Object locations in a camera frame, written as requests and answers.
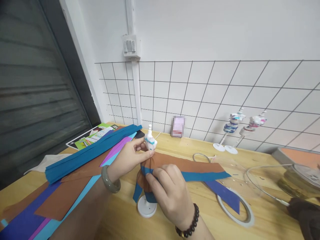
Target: white cloth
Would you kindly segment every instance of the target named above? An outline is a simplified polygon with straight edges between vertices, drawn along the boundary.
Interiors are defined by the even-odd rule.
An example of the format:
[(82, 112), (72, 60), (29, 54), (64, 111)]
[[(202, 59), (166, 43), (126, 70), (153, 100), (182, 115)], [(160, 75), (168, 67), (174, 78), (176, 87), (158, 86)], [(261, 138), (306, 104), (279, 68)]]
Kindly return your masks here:
[(38, 171), (38, 172), (44, 172), (46, 170), (46, 167), (50, 166), (51, 164), (54, 164), (56, 162), (59, 162), (60, 160), (70, 156), (71, 154), (66, 153), (66, 154), (58, 154), (58, 155), (45, 155), (41, 163), (26, 171), (23, 175), (27, 174), (28, 172), (31, 171)]

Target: brown paper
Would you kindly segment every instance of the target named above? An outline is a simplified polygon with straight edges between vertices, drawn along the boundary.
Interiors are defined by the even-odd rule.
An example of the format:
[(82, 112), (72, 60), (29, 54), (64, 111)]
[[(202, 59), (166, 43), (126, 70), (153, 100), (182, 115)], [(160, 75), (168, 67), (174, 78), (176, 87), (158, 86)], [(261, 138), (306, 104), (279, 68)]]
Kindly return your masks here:
[(49, 183), (45, 182), (20, 202), (10, 205), (3, 210), (2, 217), (9, 223), (18, 216), (30, 203), (32, 203), (47, 187)]
[[(76, 169), (69, 175), (89, 169), (99, 168), (110, 151), (111, 149), (87, 162), (85, 165)], [(61, 221), (72, 207), (74, 202), (77, 200), (90, 179), (91, 177), (84, 177), (74, 181), (62, 182), (61, 185), (35, 211), (35, 214)]]
[[(204, 162), (194, 162), (183, 158), (177, 158), (169, 156), (162, 153), (155, 152), (154, 155), (148, 160), (141, 163), (142, 166), (155, 169), (163, 165), (175, 164), (181, 172), (198, 172), (198, 173), (208, 173), (208, 172), (224, 172), (224, 169), (219, 163), (204, 163)], [(143, 188), (145, 192), (152, 192), (150, 185), (146, 177), (139, 170), (137, 174), (137, 183)]]
[(63, 177), (61, 182), (69, 182), (69, 181), (78, 180), (84, 177), (97, 176), (101, 174), (101, 169), (102, 167), (95, 167), (92, 169), (87, 169), (77, 173), (69, 174), (68, 176)]

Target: pink paper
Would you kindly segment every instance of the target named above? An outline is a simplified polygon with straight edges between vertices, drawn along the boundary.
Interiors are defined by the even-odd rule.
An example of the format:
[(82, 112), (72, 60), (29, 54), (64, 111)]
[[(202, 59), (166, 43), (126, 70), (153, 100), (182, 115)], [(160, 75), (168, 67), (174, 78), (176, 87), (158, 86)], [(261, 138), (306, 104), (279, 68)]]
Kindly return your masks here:
[(125, 137), (124, 139), (122, 139), (120, 142), (118, 142), (109, 152), (109, 154), (106, 156), (106, 158), (103, 160), (103, 162), (101, 163), (100, 167), (102, 167), (102, 165), (108, 161), (112, 156), (114, 156), (117, 152), (119, 152), (123, 146), (127, 143), (130, 142), (132, 140), (131, 137)]
[(38, 233), (47, 225), (47, 223), (50, 222), (50, 220), (50, 218), (46, 218), (45, 220), (43, 220), (43, 222), (40, 224), (37, 230), (34, 231), (34, 233), (31, 235), (31, 237), (29, 237), (28, 240), (33, 240), (38, 235)]

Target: finger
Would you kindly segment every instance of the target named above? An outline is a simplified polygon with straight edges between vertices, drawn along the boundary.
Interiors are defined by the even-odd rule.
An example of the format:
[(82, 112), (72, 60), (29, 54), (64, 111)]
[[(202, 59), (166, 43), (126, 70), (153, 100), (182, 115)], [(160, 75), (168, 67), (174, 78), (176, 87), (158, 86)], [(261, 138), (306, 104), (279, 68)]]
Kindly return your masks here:
[(151, 187), (151, 190), (156, 197), (157, 202), (160, 206), (166, 201), (168, 198), (166, 191), (163, 189), (159, 181), (150, 173), (146, 175), (146, 179)]
[(176, 185), (181, 182), (181, 176), (177, 173), (176, 168), (178, 167), (174, 164), (169, 164), (169, 165), (163, 165), (161, 166), (163, 170), (167, 172), (169, 177), (171, 178), (172, 182)]
[(174, 183), (171, 180), (168, 173), (165, 170), (163, 170), (162, 168), (156, 168), (153, 170), (152, 174), (158, 178), (159, 182), (163, 186), (163, 189), (169, 195), (169, 193), (172, 191), (172, 188), (174, 187)]
[(136, 164), (142, 163), (145, 160), (151, 158), (154, 155), (154, 151), (146, 151), (143, 153), (137, 153), (135, 155)]
[(144, 138), (133, 139), (131, 142), (134, 147), (137, 147), (137, 146), (140, 146), (141, 143), (144, 142)]
[(141, 150), (142, 150), (142, 151), (147, 151), (147, 150), (148, 150), (148, 149), (147, 149), (147, 146), (146, 146), (146, 144), (145, 144), (144, 142), (141, 143), (140, 147), (141, 147)]

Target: book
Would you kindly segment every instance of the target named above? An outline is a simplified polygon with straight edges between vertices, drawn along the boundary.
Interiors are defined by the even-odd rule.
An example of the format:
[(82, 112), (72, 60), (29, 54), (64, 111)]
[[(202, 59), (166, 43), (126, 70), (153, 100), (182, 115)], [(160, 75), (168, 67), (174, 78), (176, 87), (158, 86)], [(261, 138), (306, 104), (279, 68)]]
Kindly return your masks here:
[(76, 150), (81, 150), (92, 143), (98, 141), (103, 135), (105, 135), (110, 130), (117, 129), (118, 126), (113, 124), (109, 125), (106, 123), (101, 123), (98, 126), (90, 129), (89, 131), (85, 132), (84, 134), (76, 137), (75, 139), (71, 140), (70, 142), (66, 143), (67, 147), (74, 148)]

